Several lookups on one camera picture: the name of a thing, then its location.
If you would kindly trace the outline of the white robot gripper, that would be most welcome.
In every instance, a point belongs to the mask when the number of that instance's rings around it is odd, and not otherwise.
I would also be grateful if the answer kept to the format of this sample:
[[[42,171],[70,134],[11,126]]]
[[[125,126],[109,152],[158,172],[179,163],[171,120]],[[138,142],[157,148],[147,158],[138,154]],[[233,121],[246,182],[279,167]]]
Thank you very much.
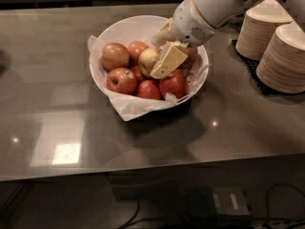
[[[188,46],[176,40],[199,47],[214,34],[215,29],[205,21],[194,0],[184,0],[174,11],[173,19],[170,18],[152,37],[152,44],[163,48],[150,76],[162,79],[188,58]]]

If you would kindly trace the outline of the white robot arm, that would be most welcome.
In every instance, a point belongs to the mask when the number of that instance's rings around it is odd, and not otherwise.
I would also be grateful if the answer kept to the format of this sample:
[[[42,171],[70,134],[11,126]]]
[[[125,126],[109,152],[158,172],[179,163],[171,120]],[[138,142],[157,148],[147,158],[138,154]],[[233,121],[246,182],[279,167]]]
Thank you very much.
[[[199,47],[214,36],[215,31],[231,18],[251,8],[259,0],[184,0],[173,17],[152,38],[152,44],[162,48],[151,76],[161,79],[182,64],[182,54],[175,45]],[[301,29],[305,29],[305,0],[276,0]]]

